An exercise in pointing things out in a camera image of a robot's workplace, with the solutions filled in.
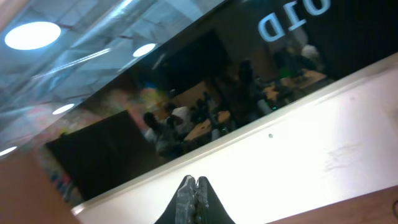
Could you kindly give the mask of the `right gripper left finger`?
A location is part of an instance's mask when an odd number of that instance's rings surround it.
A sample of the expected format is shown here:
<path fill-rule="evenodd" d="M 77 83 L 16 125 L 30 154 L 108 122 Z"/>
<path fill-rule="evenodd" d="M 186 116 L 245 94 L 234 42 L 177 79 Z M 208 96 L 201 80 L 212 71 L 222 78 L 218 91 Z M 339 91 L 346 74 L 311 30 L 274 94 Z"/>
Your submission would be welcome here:
<path fill-rule="evenodd" d="M 189 224 L 194 223 L 196 208 L 196 181 L 186 175 L 175 191 L 171 201 L 155 224 Z"/>

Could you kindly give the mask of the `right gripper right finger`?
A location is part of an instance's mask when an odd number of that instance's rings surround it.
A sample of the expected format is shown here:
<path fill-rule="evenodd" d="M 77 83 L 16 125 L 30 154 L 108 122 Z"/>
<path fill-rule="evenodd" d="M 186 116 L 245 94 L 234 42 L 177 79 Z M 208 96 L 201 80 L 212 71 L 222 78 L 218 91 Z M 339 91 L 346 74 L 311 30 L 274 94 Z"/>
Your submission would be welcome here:
<path fill-rule="evenodd" d="M 195 204 L 195 223 L 235 224 L 206 177 L 199 177 L 195 196 L 197 199 Z"/>

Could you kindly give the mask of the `dark glass window panel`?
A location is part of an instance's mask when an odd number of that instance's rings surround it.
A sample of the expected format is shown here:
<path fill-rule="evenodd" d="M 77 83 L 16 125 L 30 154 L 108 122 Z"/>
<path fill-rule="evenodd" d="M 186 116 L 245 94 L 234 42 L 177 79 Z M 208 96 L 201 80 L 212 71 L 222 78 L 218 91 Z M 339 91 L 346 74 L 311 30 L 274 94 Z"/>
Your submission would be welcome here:
<path fill-rule="evenodd" d="M 79 204 L 397 52 L 396 0 L 226 1 L 49 127 Z"/>

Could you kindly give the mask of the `round ceiling light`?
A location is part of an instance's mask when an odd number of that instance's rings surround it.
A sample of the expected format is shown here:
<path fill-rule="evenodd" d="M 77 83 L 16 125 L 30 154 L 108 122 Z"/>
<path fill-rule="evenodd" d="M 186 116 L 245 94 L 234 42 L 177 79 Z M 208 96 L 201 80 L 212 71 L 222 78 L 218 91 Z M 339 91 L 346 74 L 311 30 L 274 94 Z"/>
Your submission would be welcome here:
<path fill-rule="evenodd" d="M 61 33 L 61 28 L 52 22 L 31 22 L 13 28 L 4 42 L 12 49 L 35 50 L 55 42 Z"/>

